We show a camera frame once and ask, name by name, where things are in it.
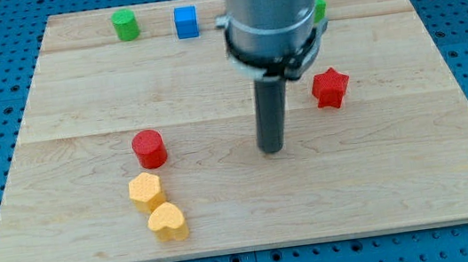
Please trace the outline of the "green block behind arm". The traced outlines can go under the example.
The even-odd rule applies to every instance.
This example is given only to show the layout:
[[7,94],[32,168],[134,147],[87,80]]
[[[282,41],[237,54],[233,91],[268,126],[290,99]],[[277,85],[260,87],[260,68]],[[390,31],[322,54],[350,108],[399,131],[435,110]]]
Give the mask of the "green block behind arm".
[[327,2],[325,0],[315,0],[314,5],[314,18],[313,23],[319,23],[324,19],[326,16],[326,5]]

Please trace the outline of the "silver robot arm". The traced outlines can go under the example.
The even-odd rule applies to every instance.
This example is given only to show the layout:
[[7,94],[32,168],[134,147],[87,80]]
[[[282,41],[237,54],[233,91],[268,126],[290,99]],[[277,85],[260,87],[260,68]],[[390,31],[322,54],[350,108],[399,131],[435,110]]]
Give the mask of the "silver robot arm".
[[232,48],[258,58],[300,49],[313,29],[314,0],[225,0]]

